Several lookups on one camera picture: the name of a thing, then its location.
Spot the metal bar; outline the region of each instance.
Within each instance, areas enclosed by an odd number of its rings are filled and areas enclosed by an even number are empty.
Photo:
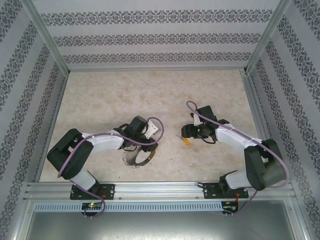
[[[102,182],[115,184],[114,200],[106,202],[187,202],[187,201],[234,201],[228,199],[204,199],[203,189],[198,182]],[[34,182],[29,183],[24,194],[24,201],[38,202],[73,202],[70,200],[72,183],[69,182]],[[249,196],[255,192],[248,189]],[[257,200],[287,200],[296,198],[291,184],[281,189],[267,188],[260,191],[253,199]]]
[[[104,68],[73,68],[71,72],[126,72],[126,71],[205,71],[205,70],[238,70],[243,66],[150,66],[150,67],[104,67]]]
[[[8,239],[11,240],[26,240],[28,230],[31,224],[32,216],[34,214],[35,203],[32,201],[23,202],[17,221],[15,223],[13,233]]]
[[[261,53],[265,49],[269,39],[271,38],[273,32],[275,31],[280,19],[284,15],[286,9],[288,8],[291,0],[280,0],[278,6],[274,10],[270,21],[268,22],[263,34],[261,35],[260,40],[258,41],[254,51],[246,65],[246,73],[251,73],[252,69],[255,67]]]
[[[67,63],[60,53],[58,46],[54,38],[51,36],[44,20],[42,19],[40,13],[38,12],[33,0],[22,0],[21,1],[24,9],[28,13],[29,17],[31,18],[32,22],[36,26],[36,29],[40,33],[44,43],[47,45],[50,53],[52,54],[54,60],[58,64],[60,70],[63,72],[64,76],[67,76],[70,72]]]
[[[310,235],[303,219],[297,199],[283,201],[296,240],[310,240]]]
[[[80,213],[80,202],[39,202],[35,203],[36,213]],[[88,213],[100,212],[100,209],[88,209]],[[133,212],[207,212],[223,211],[220,201],[187,201],[187,202],[109,202],[104,212],[133,213]]]

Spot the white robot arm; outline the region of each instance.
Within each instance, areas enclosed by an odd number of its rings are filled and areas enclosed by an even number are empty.
[[[229,130],[234,129],[234,126],[224,119],[217,120],[210,106],[199,108],[197,112],[208,119],[226,126],[227,129],[191,113],[194,123],[182,127],[182,137],[202,139],[208,144],[215,144],[216,141],[220,141],[236,149],[241,154],[240,157],[244,157],[245,170],[236,170],[220,177],[219,186],[224,193],[247,187],[253,187],[257,191],[261,191],[286,179],[286,173],[279,161],[253,142],[253,140],[257,141],[281,158],[280,150],[274,140],[268,139],[263,141],[258,138],[248,140],[235,131]],[[212,141],[206,141],[207,138],[212,138]]]
[[[151,120],[146,121],[140,116],[136,116],[130,124],[123,124],[118,128],[103,134],[81,133],[77,129],[69,130],[61,140],[48,152],[47,159],[66,180],[71,180],[84,190],[98,189],[95,185],[99,182],[84,168],[84,164],[90,154],[111,149],[124,149],[137,143],[150,144],[154,142],[152,136],[160,132],[161,129]],[[86,139],[76,150],[67,164],[66,161],[71,154],[70,148],[74,149],[77,144]],[[158,144],[144,145],[141,149],[144,152],[153,152]]]

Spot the decorative stripe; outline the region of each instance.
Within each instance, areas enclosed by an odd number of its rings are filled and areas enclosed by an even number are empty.
[[[49,133],[50,133],[50,130],[51,130],[51,125],[52,125],[52,123],[54,122],[54,117],[55,117],[56,111],[59,111],[59,110],[57,110],[57,107],[58,107],[58,104],[59,104],[60,95],[61,95],[61,93],[63,92],[64,82],[67,81],[68,77],[69,77],[68,75],[65,76],[64,79],[63,79],[63,81],[62,81],[62,84],[61,84],[61,87],[60,87],[60,90],[59,90],[59,95],[58,95],[58,97],[57,97],[57,99],[56,99],[56,102],[55,102],[55,105],[54,105],[54,110],[53,110],[53,112],[52,112],[52,116],[51,116],[51,119],[50,119],[50,124],[49,124],[49,127],[48,127],[48,131],[47,131],[47,133],[46,133],[46,138],[45,138],[45,141],[44,141],[44,144],[43,144],[43,147],[42,147],[41,155],[40,155],[40,157],[39,157],[38,164],[37,164],[36,169],[35,169],[35,171],[34,171],[35,173],[34,173],[33,182],[36,181],[36,178],[37,178],[37,174],[38,174],[38,171],[39,171],[39,167],[40,167],[40,163],[41,163],[42,157],[43,157],[44,154],[47,154],[47,153],[45,152],[45,148],[46,148],[47,142],[51,140],[51,138],[49,137]]]
[[[13,147],[16,144],[18,134],[20,133],[23,122],[25,121],[26,114],[35,94],[41,74],[45,68],[46,62],[49,58],[50,51],[46,45],[41,49],[38,59],[35,62],[34,68],[31,72],[29,80],[25,86],[17,110],[14,112],[12,122],[9,124],[9,129],[6,131],[7,135],[3,139],[0,149],[0,180],[6,171],[6,165],[11,157]]]
[[[67,64],[247,61],[250,52],[164,52],[64,55]]]
[[[31,127],[30,135],[27,138],[26,146],[23,150],[23,154],[19,161],[19,166],[14,175],[14,181],[12,182],[12,187],[10,188],[9,195],[7,196],[7,201],[4,204],[4,211],[1,213],[0,219],[0,239],[6,239],[6,234],[9,231],[10,223],[14,215],[14,210],[17,206],[17,201],[19,200],[19,195],[21,193],[21,187],[26,178],[26,174],[29,168],[29,163],[32,159],[33,151],[40,133],[42,124],[44,123],[45,114],[50,102],[51,95],[54,90],[55,83],[57,82],[58,73],[60,69],[55,63],[53,69],[50,73],[48,83],[46,85],[45,91],[41,98],[40,105],[38,107],[37,114],[34,118],[33,125]]]
[[[297,154],[296,147],[290,136],[287,123],[280,109],[280,104],[270,84],[269,76],[266,72],[266,69],[261,59],[258,60],[255,67],[259,73],[260,81],[262,82],[262,85],[264,87],[264,92],[266,93],[267,100],[269,102],[269,105],[273,113],[273,117],[277,124],[277,128],[279,130],[279,134],[281,136],[284,149],[291,163],[292,172],[298,183],[299,190],[302,193],[303,202],[306,206],[306,211],[309,213],[308,214],[309,219],[312,222],[312,226],[315,228],[316,236],[320,238],[320,224],[319,224],[320,213],[318,212],[318,207],[316,206],[316,199],[312,196],[312,191],[310,190],[310,184],[307,181],[305,170],[301,167],[301,161]]]
[[[308,54],[302,47],[297,34],[294,32],[292,26],[289,24],[287,18],[284,16],[279,24],[278,30],[288,47],[291,56],[294,58],[295,65],[299,68],[306,86],[315,101],[315,104],[320,111],[320,81],[319,74],[314,68],[314,64],[308,58]]]
[[[285,66],[279,57],[274,43],[269,41],[265,46],[265,50],[268,53],[274,71],[279,78],[279,83],[282,86],[286,99],[288,100],[290,109],[295,117],[297,126],[300,129],[300,133],[302,134],[302,139],[305,142],[308,153],[311,155],[313,166],[317,169],[317,174],[320,175],[320,144],[317,142],[315,132],[309,124],[308,117],[305,116],[306,113],[304,112],[304,108],[300,104],[300,100],[296,94],[294,85],[291,83],[289,75],[287,74]]]
[[[273,11],[263,10],[160,10],[42,13],[47,26],[163,24],[163,23],[266,23]]]
[[[255,89],[255,92],[256,92],[256,96],[259,100],[259,104],[261,106],[261,111],[262,111],[262,114],[263,114],[263,117],[264,117],[264,121],[265,121],[265,124],[266,124],[266,127],[268,128],[268,132],[270,134],[270,138],[272,138],[272,133],[271,133],[271,129],[269,127],[269,124],[268,124],[268,121],[267,121],[267,117],[266,117],[266,114],[265,114],[265,110],[263,109],[262,107],[262,101],[260,99],[260,96],[258,94],[258,91],[257,91],[257,88],[256,88],[256,85],[255,85],[255,82],[254,82],[254,76],[252,75],[252,73],[250,73],[250,76],[251,76],[251,80],[252,80],[252,83],[253,83],[253,86],[254,86],[254,89]]]
[[[8,94],[11,92],[13,83],[16,81],[16,77],[21,70],[23,63],[29,53],[29,50],[36,39],[38,31],[35,25],[30,21],[26,30],[23,33],[19,44],[12,54],[9,63],[6,65],[0,80],[0,111],[2,106],[5,105]]]
[[[0,10],[0,43],[5,38],[7,32],[16,20],[18,13],[22,9],[19,0],[7,0]]]
[[[259,33],[129,34],[57,36],[58,47],[153,44],[256,44]]]
[[[320,41],[320,7],[315,0],[294,0],[304,20],[310,26],[316,39]]]

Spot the marble-patterned floor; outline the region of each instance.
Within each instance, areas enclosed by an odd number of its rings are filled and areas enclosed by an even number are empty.
[[[72,128],[101,133],[117,128],[137,115],[160,118],[165,126],[156,154],[146,166],[132,168],[122,160],[123,150],[92,154],[85,167],[98,181],[216,181],[245,168],[243,157],[224,143],[190,139],[186,146],[176,135],[192,124],[186,101],[210,105],[219,119],[257,137],[238,70],[71,72],[50,142]],[[64,181],[46,161],[42,182]]]

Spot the purple cable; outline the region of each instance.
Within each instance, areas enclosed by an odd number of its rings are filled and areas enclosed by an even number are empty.
[[[155,141],[153,141],[153,142],[151,142],[151,143],[142,143],[142,142],[138,142],[138,141],[135,141],[135,140],[133,140],[133,139],[130,139],[130,138],[126,137],[126,136],[122,136],[122,135],[120,135],[120,134],[111,133],[111,132],[102,132],[102,133],[92,134],[92,135],[87,136],[87,137],[85,137],[84,139],[82,139],[82,140],[75,146],[75,148],[73,149],[73,151],[69,154],[69,156],[68,156],[67,159],[65,160],[64,164],[62,165],[62,167],[61,167],[61,169],[60,169],[57,177],[58,177],[58,178],[61,177],[61,174],[62,174],[63,171],[65,170],[65,168],[66,168],[66,166],[68,165],[70,159],[71,159],[72,156],[75,154],[76,150],[81,146],[81,144],[83,144],[85,141],[87,141],[88,139],[91,139],[91,138],[93,138],[93,137],[110,135],[110,136],[116,136],[116,137],[119,137],[119,138],[126,139],[126,140],[128,140],[128,141],[130,141],[130,142],[132,142],[132,143],[134,143],[134,144],[138,144],[138,145],[142,145],[142,146],[150,146],[150,145],[156,144],[156,143],[159,142],[159,141],[161,140],[161,138],[163,137],[164,132],[165,132],[165,126],[164,126],[164,124],[162,123],[162,121],[161,121],[159,118],[155,117],[155,116],[149,117],[149,118],[148,118],[148,121],[149,121],[150,119],[155,119],[155,120],[157,120],[157,121],[161,124],[161,127],[162,127],[161,135],[160,135],[160,137],[159,137],[157,140],[155,140]]]
[[[84,210],[84,212],[83,212],[83,215],[84,215],[85,218],[89,217],[90,219],[94,219],[94,218],[100,216],[100,215],[105,211],[105,209],[106,209],[106,202],[105,202],[105,200],[104,200],[102,197],[99,197],[98,195],[95,195],[95,194],[93,194],[93,193],[85,190],[84,188],[80,187],[78,184],[76,184],[76,183],[75,183],[74,181],[72,181],[72,180],[70,180],[70,182],[72,182],[78,189],[80,189],[81,191],[85,192],[86,194],[89,194],[89,195],[91,195],[91,196],[93,196],[93,197],[101,200],[101,203],[102,203],[102,205],[103,205],[102,210],[101,210],[100,212],[98,212],[98,213],[97,213],[96,215],[94,215],[94,216],[87,216],[87,215],[86,215],[86,212],[87,212],[88,209],[90,209],[89,207],[87,207],[87,208]]]
[[[189,103],[190,103],[190,104],[193,104],[193,105],[195,106],[195,109],[192,109],[192,107],[190,107]],[[211,123],[213,123],[213,124],[216,124],[216,125],[218,125],[218,126],[220,126],[220,127],[222,127],[222,128],[225,128],[225,129],[227,129],[227,130],[233,131],[233,132],[239,134],[240,136],[242,136],[242,137],[244,137],[244,138],[252,141],[253,143],[255,143],[255,144],[257,144],[258,146],[262,147],[264,150],[266,150],[268,153],[270,153],[272,156],[274,156],[274,157],[280,162],[280,164],[282,165],[282,167],[283,167],[283,169],[284,169],[284,171],[285,171],[285,182],[284,182],[283,184],[281,184],[281,185],[278,185],[278,186],[269,186],[268,188],[270,188],[270,189],[279,189],[279,188],[282,188],[282,187],[284,187],[284,186],[286,186],[286,185],[288,184],[289,179],[290,179],[289,170],[288,170],[285,162],[284,162],[277,154],[275,154],[273,151],[271,151],[269,148],[267,148],[266,146],[264,146],[264,145],[261,144],[260,142],[254,140],[253,137],[250,137],[250,136],[248,136],[248,135],[246,135],[246,134],[238,131],[238,130],[235,129],[235,128],[231,128],[231,127],[229,127],[229,126],[225,126],[225,125],[223,125],[223,124],[221,124],[221,123],[219,123],[219,122],[213,121],[213,120],[211,120],[211,119],[209,119],[209,118],[207,118],[207,117],[205,117],[205,116],[202,116],[201,114],[198,113],[198,111],[197,111],[198,106],[197,106],[197,104],[196,104],[194,101],[188,100],[188,101],[186,101],[186,105],[187,105],[187,107],[188,107],[194,114],[198,115],[198,116],[201,117],[202,119],[205,119],[205,120],[207,120],[207,121],[209,121],[209,122],[211,122]],[[245,208],[248,206],[248,204],[252,201],[252,199],[256,196],[257,193],[258,193],[258,191],[255,191],[255,193],[254,193],[254,194],[251,196],[251,198],[246,202],[246,204],[245,204],[239,211],[237,211],[236,213],[234,213],[234,215],[236,215],[236,214],[238,214],[238,213],[241,213],[241,212],[243,211],[243,209],[245,209]]]
[[[142,142],[138,142],[138,141],[135,141],[135,140],[133,140],[133,139],[130,139],[130,138],[126,137],[126,136],[122,136],[122,135],[120,135],[120,134],[111,133],[111,132],[103,132],[103,133],[97,133],[97,134],[93,134],[93,135],[87,136],[87,137],[85,137],[84,139],[82,139],[82,140],[75,146],[75,148],[73,149],[73,151],[69,154],[69,156],[68,156],[67,159],[65,160],[64,164],[62,165],[62,167],[61,167],[61,169],[60,169],[57,177],[58,177],[58,178],[61,177],[61,174],[63,173],[63,171],[65,170],[66,166],[68,165],[71,157],[75,154],[76,150],[80,147],[80,145],[83,144],[86,140],[91,139],[91,138],[93,138],[93,137],[98,137],[98,136],[103,136],[103,135],[110,135],[110,136],[116,136],[116,137],[119,137],[119,138],[126,139],[126,140],[128,140],[128,141],[130,141],[130,142],[132,142],[132,143],[135,143],[135,144],[138,144],[138,145],[142,145],[142,146],[150,146],[150,145],[156,144],[156,143],[159,142],[159,141],[161,140],[161,138],[163,137],[164,132],[165,132],[165,126],[164,126],[164,124],[162,123],[162,121],[161,121],[159,118],[155,117],[155,116],[149,117],[149,118],[148,118],[148,121],[149,121],[150,119],[155,119],[155,120],[157,120],[157,121],[161,124],[161,128],[162,128],[161,130],[162,130],[162,131],[161,131],[160,137],[159,137],[157,140],[155,140],[155,141],[153,141],[153,142],[151,142],[151,143],[142,143]],[[93,197],[101,200],[101,202],[102,202],[102,204],[103,204],[103,209],[102,209],[100,212],[98,212],[96,215],[91,216],[91,217],[90,217],[91,219],[98,217],[99,215],[101,215],[101,214],[105,211],[105,209],[106,209],[106,202],[104,201],[103,198],[101,198],[101,197],[99,197],[98,195],[95,195],[95,194],[93,194],[93,193],[85,190],[84,188],[82,188],[81,186],[79,186],[78,184],[76,184],[75,182],[73,182],[72,180],[70,180],[70,182],[72,182],[72,183],[73,183],[78,189],[80,189],[81,191],[83,191],[83,192],[85,192],[85,193],[87,193],[87,194],[89,194],[89,195],[91,195],[91,196],[93,196]],[[86,209],[84,210],[84,212],[83,212],[83,215],[84,215],[85,218],[88,217],[88,216],[86,215],[87,209],[88,209],[88,208],[86,208]]]

